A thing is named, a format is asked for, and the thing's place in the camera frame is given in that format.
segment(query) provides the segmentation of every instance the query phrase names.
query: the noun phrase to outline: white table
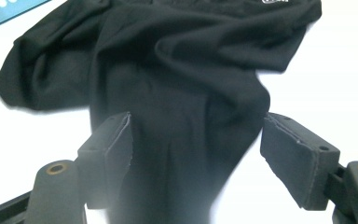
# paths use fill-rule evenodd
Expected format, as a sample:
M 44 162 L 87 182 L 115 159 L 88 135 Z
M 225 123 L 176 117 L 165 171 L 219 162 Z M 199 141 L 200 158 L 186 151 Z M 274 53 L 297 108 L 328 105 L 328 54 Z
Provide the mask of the white table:
M 12 42 L 63 2 L 53 0 L 0 25 L 0 68 Z M 295 119 L 339 148 L 346 166 L 358 161 L 358 1 L 326 0 L 323 10 L 287 71 L 261 72 L 260 80 L 271 95 L 270 111 Z M 31 190 L 43 165 L 73 160 L 89 136 L 87 108 L 35 114 L 0 101 L 0 204 Z M 334 205 L 323 212 L 299 209 L 260 156 L 259 144 L 260 138 L 216 200 L 212 223 L 331 223 Z

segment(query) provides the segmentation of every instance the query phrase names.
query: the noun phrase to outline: logo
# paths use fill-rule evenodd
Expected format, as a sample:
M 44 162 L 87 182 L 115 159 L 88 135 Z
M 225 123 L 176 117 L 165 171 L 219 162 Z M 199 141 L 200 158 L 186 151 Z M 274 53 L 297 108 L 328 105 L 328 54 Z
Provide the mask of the logo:
M 272 4 L 277 2 L 289 2 L 289 0 L 262 0 L 264 4 Z

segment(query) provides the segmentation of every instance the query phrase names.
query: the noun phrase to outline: black fabric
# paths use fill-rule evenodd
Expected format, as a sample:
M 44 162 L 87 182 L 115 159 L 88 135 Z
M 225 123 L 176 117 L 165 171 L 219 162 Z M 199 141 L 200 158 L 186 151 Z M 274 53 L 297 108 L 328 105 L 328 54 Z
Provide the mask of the black fabric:
M 318 0 L 68 0 L 15 41 L 0 96 L 89 105 L 93 129 L 130 111 L 134 154 L 112 223 L 208 223 L 269 110 L 255 69 L 284 71 L 321 14 Z

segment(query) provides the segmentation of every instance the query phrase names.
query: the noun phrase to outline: black cloth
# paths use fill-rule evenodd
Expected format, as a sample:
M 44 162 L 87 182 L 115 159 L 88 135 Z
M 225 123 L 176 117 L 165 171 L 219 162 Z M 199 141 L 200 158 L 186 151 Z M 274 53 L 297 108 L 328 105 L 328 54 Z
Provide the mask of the black cloth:
M 269 110 L 256 69 L 284 71 L 322 14 L 319 0 L 272 1 L 68 0 L 14 42 L 0 96 L 33 110 L 89 105 L 93 129 L 130 111 L 134 153 L 112 223 L 208 223 Z

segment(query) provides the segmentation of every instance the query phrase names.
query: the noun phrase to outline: blue object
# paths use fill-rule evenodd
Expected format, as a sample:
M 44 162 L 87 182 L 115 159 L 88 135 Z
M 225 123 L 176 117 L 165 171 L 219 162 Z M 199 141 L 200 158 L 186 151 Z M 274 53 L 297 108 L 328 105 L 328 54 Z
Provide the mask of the blue object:
M 0 24 L 49 0 L 0 0 Z

